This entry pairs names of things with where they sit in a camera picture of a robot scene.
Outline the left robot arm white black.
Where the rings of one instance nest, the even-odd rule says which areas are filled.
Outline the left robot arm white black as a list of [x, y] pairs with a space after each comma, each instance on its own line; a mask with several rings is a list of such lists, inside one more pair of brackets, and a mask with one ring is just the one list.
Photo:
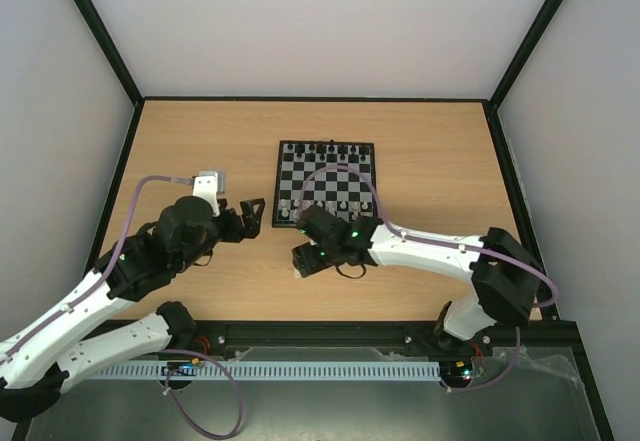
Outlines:
[[262, 198], [234, 210], [184, 196], [115, 244], [85, 278], [31, 326], [1, 344], [1, 416], [29, 420], [71, 388], [112, 364], [166, 348], [189, 347], [196, 322], [178, 301], [101, 335], [93, 330], [116, 313], [163, 288], [189, 267], [210, 258], [220, 242], [254, 239], [261, 229]]

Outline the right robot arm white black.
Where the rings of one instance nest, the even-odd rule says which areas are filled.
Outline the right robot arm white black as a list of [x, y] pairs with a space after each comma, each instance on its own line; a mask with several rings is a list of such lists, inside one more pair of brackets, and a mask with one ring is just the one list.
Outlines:
[[309, 277], [344, 265], [400, 266], [462, 281], [469, 293], [443, 306], [431, 339], [455, 353], [496, 324], [524, 327], [537, 299], [540, 268], [507, 231], [449, 236], [410, 230], [379, 217], [346, 221], [312, 205], [296, 223], [307, 243], [292, 250], [297, 273]]

